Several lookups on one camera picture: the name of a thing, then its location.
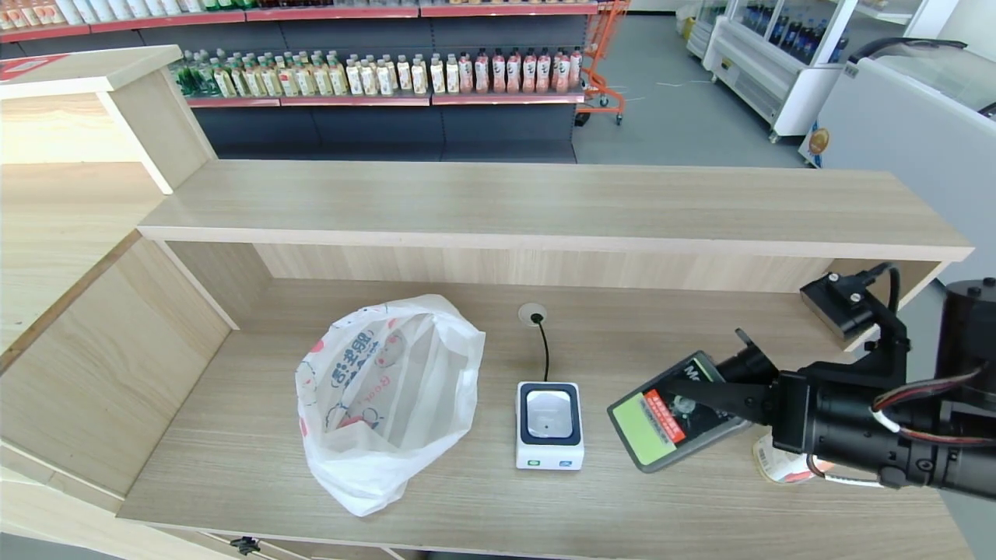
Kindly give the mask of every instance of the wooden panel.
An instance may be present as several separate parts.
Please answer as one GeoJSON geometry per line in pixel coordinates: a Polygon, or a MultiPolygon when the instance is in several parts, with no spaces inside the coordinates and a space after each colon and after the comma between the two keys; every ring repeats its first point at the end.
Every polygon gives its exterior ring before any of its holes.
{"type": "Polygon", "coordinates": [[[824,258],[536,249],[268,244],[256,249],[275,278],[734,292],[796,292],[831,263],[824,258]]]}
{"type": "Polygon", "coordinates": [[[606,407],[696,349],[718,360],[737,352],[736,327],[780,368],[847,358],[793,294],[275,280],[205,370],[120,516],[337,544],[555,558],[649,559],[661,550],[687,560],[803,560],[812,550],[969,557],[935,491],[766,482],[750,453],[762,429],[665,473],[639,472],[606,407]],[[289,376],[332,321],[424,293],[444,295],[487,333],[474,427],[413,478],[400,501],[353,517],[308,469],[289,376]],[[550,313],[550,379],[580,386],[586,454],[578,472],[514,466],[512,396],[519,381],[542,377],[539,333],[516,317],[527,301],[550,313]],[[807,546],[786,534],[805,535],[807,546]]]}
{"type": "Polygon", "coordinates": [[[823,169],[223,160],[139,229],[167,240],[387,247],[896,260],[970,252],[892,175],[823,169]]]}
{"type": "Polygon", "coordinates": [[[190,108],[177,101],[174,88],[173,79],[162,70],[119,91],[97,95],[164,194],[171,194],[215,158],[190,108]]]}
{"type": "Polygon", "coordinates": [[[227,333],[140,240],[0,378],[0,436],[123,497],[227,333]]]}
{"type": "Polygon", "coordinates": [[[0,168],[0,317],[7,349],[163,196],[139,163],[0,168]]]}
{"type": "Polygon", "coordinates": [[[139,161],[93,94],[5,100],[0,114],[4,164],[139,161]]]}
{"type": "Polygon", "coordinates": [[[248,243],[182,243],[167,246],[233,322],[248,317],[273,276],[248,243]]]}

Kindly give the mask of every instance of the red label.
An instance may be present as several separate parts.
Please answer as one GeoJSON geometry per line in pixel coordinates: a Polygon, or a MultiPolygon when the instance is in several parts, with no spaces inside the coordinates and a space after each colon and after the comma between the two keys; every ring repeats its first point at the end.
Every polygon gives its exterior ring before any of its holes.
{"type": "Polygon", "coordinates": [[[31,72],[36,68],[64,59],[69,55],[46,55],[44,57],[27,57],[11,59],[0,63],[0,80],[11,80],[31,72]]]}
{"type": "Polygon", "coordinates": [[[685,439],[684,431],[678,422],[671,415],[671,411],[667,409],[667,405],[664,404],[664,400],[657,393],[657,389],[651,389],[649,392],[644,393],[643,397],[646,399],[646,403],[650,406],[650,410],[653,415],[660,422],[660,426],[664,428],[664,433],[667,434],[667,438],[671,440],[672,443],[678,443],[679,441],[685,439]]]}

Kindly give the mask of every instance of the pink bottle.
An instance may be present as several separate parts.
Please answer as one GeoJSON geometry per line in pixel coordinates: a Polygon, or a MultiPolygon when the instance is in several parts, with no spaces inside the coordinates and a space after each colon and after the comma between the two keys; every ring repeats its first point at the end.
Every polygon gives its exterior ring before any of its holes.
{"type": "Polygon", "coordinates": [[[519,56],[519,51],[512,51],[512,54],[508,56],[508,62],[505,63],[505,68],[508,70],[508,93],[518,94],[519,93],[519,66],[522,64],[522,57],[519,56]]]}
{"type": "Polygon", "coordinates": [[[530,49],[522,60],[522,93],[532,94],[536,91],[536,55],[530,49]]]}
{"type": "Polygon", "coordinates": [[[477,53],[477,60],[474,62],[474,74],[477,75],[477,93],[486,94],[491,89],[488,80],[488,73],[491,71],[488,65],[488,55],[481,49],[477,53]]]}
{"type": "Polygon", "coordinates": [[[543,49],[536,59],[536,93],[545,94],[550,90],[550,64],[553,62],[547,50],[543,49]]]}
{"type": "Polygon", "coordinates": [[[501,49],[495,49],[495,56],[491,59],[493,72],[493,86],[496,94],[505,93],[505,57],[501,54],[501,49]]]}
{"type": "Polygon", "coordinates": [[[568,86],[576,88],[581,84],[581,47],[575,47],[571,53],[571,72],[568,74],[568,86]]]}

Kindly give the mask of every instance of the black cable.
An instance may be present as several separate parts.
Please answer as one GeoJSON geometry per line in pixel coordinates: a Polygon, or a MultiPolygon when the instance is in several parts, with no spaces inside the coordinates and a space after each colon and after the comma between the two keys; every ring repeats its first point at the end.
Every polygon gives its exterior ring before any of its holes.
{"type": "Polygon", "coordinates": [[[530,319],[533,323],[540,328],[540,335],[543,336],[543,354],[547,357],[547,365],[543,368],[543,382],[546,383],[547,378],[550,377],[550,347],[547,345],[547,332],[543,330],[543,316],[539,313],[534,313],[530,319]]]}

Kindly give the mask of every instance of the plastic bag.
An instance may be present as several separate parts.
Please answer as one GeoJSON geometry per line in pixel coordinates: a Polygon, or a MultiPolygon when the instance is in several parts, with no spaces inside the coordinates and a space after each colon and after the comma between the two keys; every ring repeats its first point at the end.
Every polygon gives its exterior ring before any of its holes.
{"type": "Polygon", "coordinates": [[[483,351],[484,333],[442,296],[336,321],[295,375],[315,478],[353,515],[401,498],[470,430],[483,351]]]}

